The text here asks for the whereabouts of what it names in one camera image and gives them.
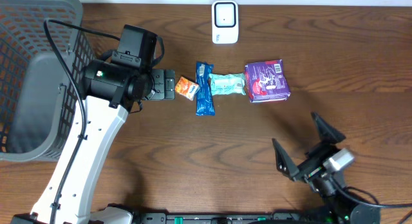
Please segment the orange tissue pack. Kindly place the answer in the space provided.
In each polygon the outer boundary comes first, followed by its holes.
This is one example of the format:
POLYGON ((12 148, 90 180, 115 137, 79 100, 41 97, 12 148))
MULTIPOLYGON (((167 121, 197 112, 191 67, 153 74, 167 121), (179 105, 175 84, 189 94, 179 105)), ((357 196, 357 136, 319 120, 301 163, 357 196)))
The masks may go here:
POLYGON ((185 77, 180 77, 179 81, 175 85, 175 92, 191 101, 194 100, 195 94, 199 91, 199 89, 200 86, 197 83, 192 82, 185 77))

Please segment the blue snack bar wrapper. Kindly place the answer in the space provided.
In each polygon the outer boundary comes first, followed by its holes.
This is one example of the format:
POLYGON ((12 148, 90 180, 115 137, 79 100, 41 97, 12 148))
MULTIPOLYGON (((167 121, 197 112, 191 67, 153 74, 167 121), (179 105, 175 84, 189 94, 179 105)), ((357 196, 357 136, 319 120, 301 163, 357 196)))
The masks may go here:
POLYGON ((209 85, 209 75, 212 73, 213 65, 206 62, 196 63, 196 83, 199 90, 196 93, 196 115, 214 116, 215 109, 212 100, 211 87, 209 85))

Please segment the purple snack package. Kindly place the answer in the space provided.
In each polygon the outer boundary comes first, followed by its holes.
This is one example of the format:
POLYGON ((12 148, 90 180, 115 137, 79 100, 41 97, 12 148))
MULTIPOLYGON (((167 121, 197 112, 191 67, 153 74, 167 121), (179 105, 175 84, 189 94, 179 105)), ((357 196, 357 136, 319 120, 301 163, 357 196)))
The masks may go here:
POLYGON ((246 64, 244 74, 251 103, 283 101, 291 95, 282 59, 246 64))

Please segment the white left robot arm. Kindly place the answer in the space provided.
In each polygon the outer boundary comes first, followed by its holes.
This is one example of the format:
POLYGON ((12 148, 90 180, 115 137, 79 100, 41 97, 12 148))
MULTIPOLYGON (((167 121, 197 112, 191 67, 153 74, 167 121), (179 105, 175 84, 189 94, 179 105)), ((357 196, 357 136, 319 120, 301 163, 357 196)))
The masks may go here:
POLYGON ((73 125, 47 188, 31 212, 16 214, 12 223, 139 223, 139 212, 109 204, 92 212, 94 190, 108 151, 134 104, 172 100, 165 94, 174 81, 157 77, 163 39, 140 27, 125 25, 118 48, 94 59, 76 81, 67 76, 77 96, 73 125))

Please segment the mint green snack packet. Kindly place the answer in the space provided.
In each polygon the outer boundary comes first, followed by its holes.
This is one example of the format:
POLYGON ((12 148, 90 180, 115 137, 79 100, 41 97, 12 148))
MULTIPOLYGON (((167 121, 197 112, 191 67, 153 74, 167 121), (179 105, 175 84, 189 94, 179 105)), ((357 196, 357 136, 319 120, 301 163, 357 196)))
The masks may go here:
POLYGON ((245 76, 243 73, 218 75, 211 73, 211 94, 214 95, 230 95, 233 93, 246 95, 245 76))

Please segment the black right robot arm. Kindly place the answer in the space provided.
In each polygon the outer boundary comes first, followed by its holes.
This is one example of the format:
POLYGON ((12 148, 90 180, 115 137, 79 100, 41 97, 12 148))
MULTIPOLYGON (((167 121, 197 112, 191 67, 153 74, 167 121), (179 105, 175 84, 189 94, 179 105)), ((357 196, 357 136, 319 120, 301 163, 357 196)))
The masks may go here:
POLYGON ((346 137, 321 116, 311 113, 320 142, 305 153, 306 160, 296 165, 280 143, 273 139, 277 170, 293 182, 310 186, 323 200, 316 209, 292 212, 290 220, 300 223, 379 223, 380 209, 366 206, 364 198, 352 193, 344 180, 344 170, 354 155, 337 144, 346 137))

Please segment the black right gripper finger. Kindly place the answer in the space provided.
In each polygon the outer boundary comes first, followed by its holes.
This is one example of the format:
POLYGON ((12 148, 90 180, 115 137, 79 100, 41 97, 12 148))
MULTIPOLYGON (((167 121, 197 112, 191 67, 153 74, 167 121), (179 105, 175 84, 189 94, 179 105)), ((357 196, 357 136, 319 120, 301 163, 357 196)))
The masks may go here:
POLYGON ((327 123, 318 113, 311 112, 312 120, 322 142, 338 144, 346 139, 346 136, 327 123))
POLYGON ((277 170, 282 173, 283 176, 286 176, 292 181, 296 181, 296 176, 299 174, 298 167, 275 138, 272 139, 272 143, 276 155, 277 170))

